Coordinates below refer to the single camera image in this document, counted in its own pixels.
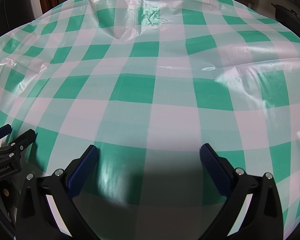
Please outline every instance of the pot lid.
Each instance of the pot lid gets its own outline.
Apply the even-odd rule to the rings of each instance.
[[[287,8],[283,7],[282,5],[279,4],[273,4],[273,7],[276,10],[279,10],[281,12],[283,12],[284,14],[286,14],[288,17],[291,17],[292,19],[294,19],[299,25],[300,25],[300,18],[297,16],[297,13],[294,10],[288,10]]]

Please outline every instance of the plastic tablecloth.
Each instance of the plastic tablecloth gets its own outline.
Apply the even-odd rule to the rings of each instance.
[[[102,239],[196,239],[225,201],[199,159],[206,142],[273,173],[285,236],[300,220],[300,39],[232,0],[58,5],[0,37],[6,123],[0,144],[38,133],[19,188],[100,148],[74,202]]]

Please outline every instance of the blue gripper pad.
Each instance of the blue gripper pad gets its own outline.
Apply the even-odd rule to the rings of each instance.
[[[12,132],[11,125],[9,125],[9,124],[4,125],[3,127],[0,128],[0,139],[7,136],[11,132]]]
[[[70,199],[79,196],[84,184],[86,183],[91,171],[95,168],[99,159],[99,150],[94,145],[83,154],[83,158],[77,168],[67,181],[67,194]]]
[[[218,155],[211,150],[206,144],[202,145],[200,149],[200,160],[208,171],[219,193],[229,198],[232,194],[231,179],[218,161]]]

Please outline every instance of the metal screw head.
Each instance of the metal screw head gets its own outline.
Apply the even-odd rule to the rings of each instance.
[[[63,174],[63,169],[57,169],[54,174],[58,177],[61,176]]]
[[[272,174],[271,174],[270,172],[267,172],[267,173],[266,173],[266,178],[267,178],[267,179],[272,179],[273,176],[272,176]]]
[[[33,174],[32,173],[29,173],[28,175],[27,175],[27,180],[31,180],[33,178]]]
[[[238,175],[242,175],[242,174],[244,174],[244,170],[241,168],[236,168],[235,173],[237,173]]]

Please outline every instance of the black pot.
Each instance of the black pot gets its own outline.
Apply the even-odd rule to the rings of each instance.
[[[300,38],[300,19],[297,13],[281,5],[271,4],[275,8],[275,19]]]

